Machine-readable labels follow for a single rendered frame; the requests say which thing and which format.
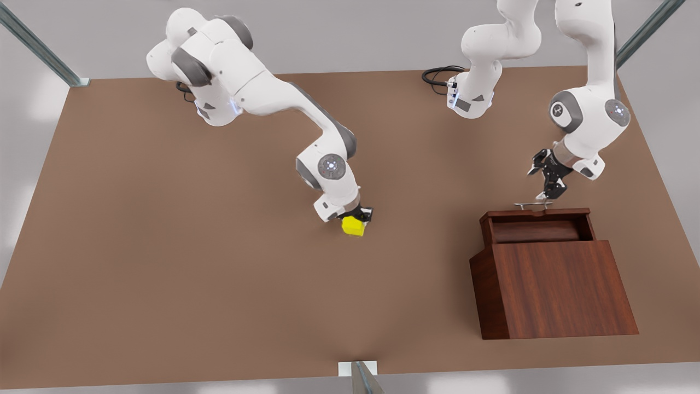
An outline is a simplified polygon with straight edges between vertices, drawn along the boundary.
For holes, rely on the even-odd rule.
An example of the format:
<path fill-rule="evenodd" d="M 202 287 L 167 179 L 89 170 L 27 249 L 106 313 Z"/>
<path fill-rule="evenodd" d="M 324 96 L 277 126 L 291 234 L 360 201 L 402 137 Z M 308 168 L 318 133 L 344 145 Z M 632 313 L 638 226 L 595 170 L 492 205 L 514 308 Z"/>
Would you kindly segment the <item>dark wooden drawer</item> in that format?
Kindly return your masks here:
<path fill-rule="evenodd" d="M 588 208 L 488 211 L 479 222 L 486 246 L 597 239 Z"/>

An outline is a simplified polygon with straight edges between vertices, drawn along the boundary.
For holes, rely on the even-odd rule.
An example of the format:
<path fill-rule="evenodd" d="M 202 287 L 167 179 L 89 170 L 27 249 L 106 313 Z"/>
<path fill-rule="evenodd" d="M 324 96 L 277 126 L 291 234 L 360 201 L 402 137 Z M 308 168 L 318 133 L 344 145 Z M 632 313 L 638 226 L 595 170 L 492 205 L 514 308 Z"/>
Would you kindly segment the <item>dark wooden cabinet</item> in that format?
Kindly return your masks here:
<path fill-rule="evenodd" d="M 493 244 L 470 271 L 483 339 L 639 332 L 607 240 Z"/>

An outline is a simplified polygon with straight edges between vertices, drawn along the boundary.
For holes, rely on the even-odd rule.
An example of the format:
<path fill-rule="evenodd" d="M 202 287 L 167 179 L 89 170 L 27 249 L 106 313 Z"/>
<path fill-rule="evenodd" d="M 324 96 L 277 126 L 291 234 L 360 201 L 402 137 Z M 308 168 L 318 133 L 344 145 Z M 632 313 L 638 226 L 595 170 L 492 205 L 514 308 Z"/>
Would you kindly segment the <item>silver frame post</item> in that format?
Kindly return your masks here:
<path fill-rule="evenodd" d="M 90 78 L 81 78 L 71 70 L 2 0 L 0 0 L 0 24 L 68 86 L 75 88 L 90 84 Z"/>
<path fill-rule="evenodd" d="M 663 0 L 650 17 L 617 50 L 616 69 L 620 69 L 685 2 L 686 0 Z"/>
<path fill-rule="evenodd" d="M 386 394 L 377 381 L 377 361 L 338 362 L 338 376 L 349 376 L 352 394 Z"/>

